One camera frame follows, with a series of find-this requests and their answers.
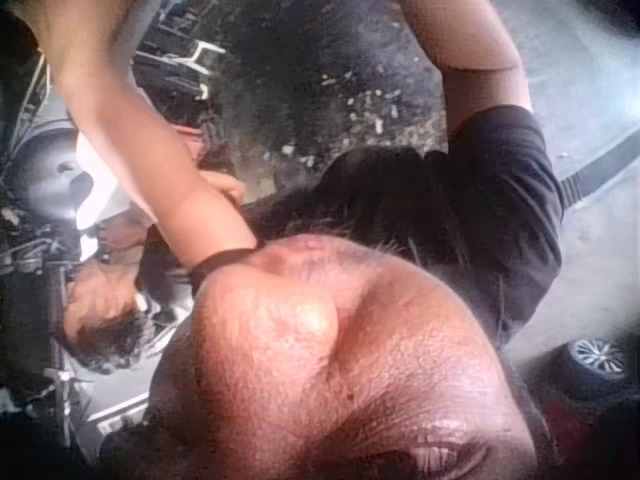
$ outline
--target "fingers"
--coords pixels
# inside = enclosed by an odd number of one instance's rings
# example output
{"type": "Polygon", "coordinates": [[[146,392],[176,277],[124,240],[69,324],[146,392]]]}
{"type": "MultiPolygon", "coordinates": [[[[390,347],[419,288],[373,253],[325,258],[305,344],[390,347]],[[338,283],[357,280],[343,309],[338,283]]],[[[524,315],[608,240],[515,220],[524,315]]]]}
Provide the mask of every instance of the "fingers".
{"type": "Polygon", "coordinates": [[[236,180],[231,175],[226,175],[224,173],[201,170],[200,175],[217,191],[226,193],[230,196],[236,206],[242,205],[247,193],[247,188],[244,183],[236,180]]]}

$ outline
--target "man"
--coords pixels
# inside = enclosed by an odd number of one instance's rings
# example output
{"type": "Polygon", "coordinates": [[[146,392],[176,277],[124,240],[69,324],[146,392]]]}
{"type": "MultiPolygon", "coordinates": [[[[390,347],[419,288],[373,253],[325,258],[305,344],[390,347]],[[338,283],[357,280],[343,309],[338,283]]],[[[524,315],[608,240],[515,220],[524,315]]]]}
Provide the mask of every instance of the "man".
{"type": "Polygon", "coordinates": [[[244,218],[110,60],[127,4],[21,13],[78,127],[196,292],[145,423],[105,448],[112,473],[533,475],[547,452],[495,348],[557,275],[561,201],[522,61],[488,1],[401,2],[443,74],[448,155],[356,150],[244,218]]]}

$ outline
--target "sleeve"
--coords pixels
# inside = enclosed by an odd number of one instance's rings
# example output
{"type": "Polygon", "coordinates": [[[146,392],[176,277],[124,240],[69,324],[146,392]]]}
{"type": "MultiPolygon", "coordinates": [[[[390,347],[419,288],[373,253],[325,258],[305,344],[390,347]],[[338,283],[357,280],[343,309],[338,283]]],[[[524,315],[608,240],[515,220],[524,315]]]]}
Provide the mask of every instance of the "sleeve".
{"type": "Polygon", "coordinates": [[[533,115],[515,106],[474,115],[439,168],[463,262],[497,274],[509,328],[529,320],[560,270],[563,216],[560,185],[533,115]]]}

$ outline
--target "tire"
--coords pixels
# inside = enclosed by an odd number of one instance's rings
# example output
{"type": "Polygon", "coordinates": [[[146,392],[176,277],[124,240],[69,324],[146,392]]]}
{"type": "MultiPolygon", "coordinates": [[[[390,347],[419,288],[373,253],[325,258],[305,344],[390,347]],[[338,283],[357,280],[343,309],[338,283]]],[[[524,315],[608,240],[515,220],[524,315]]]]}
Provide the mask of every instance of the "tire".
{"type": "Polygon", "coordinates": [[[585,338],[568,343],[553,368],[557,386],[575,400],[589,401],[620,392],[628,384],[624,352],[612,342],[585,338]]]}

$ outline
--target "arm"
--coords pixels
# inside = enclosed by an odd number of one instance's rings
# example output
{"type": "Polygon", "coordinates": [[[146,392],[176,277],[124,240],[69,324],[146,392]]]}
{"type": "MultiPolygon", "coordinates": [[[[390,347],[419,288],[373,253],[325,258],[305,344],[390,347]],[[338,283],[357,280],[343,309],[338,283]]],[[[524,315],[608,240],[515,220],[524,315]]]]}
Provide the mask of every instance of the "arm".
{"type": "Polygon", "coordinates": [[[401,0],[407,21],[442,72],[449,133],[498,105],[531,110],[520,54],[489,0],[401,0]]]}
{"type": "Polygon", "coordinates": [[[130,45],[115,37],[140,4],[31,0],[18,14],[34,30],[78,128],[191,269],[221,251],[253,248],[256,240],[235,206],[198,174],[183,141],[127,82],[122,52],[130,45]]]}
{"type": "Polygon", "coordinates": [[[187,269],[220,251],[256,245],[237,209],[200,176],[186,145],[123,76],[106,66],[95,75],[61,77],[58,88],[80,130],[157,219],[187,269]]]}

